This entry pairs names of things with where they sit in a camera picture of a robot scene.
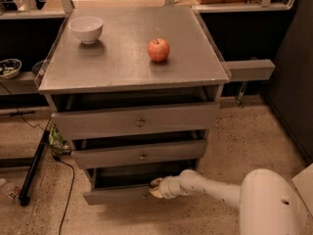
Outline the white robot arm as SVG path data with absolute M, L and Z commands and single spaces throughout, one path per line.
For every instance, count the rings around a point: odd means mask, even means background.
M 264 168 L 251 171 L 240 185 L 185 169 L 153 180 L 150 193 L 165 199 L 206 194 L 239 211 L 241 235 L 301 235 L 307 221 L 306 208 L 288 182 Z

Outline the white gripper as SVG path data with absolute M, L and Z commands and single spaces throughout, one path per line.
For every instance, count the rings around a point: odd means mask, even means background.
M 174 199 L 184 193 L 180 185 L 179 176 L 167 176 L 164 178 L 157 178 L 150 182 L 151 186 L 158 186 L 158 189 L 150 189 L 150 193 L 159 199 Z

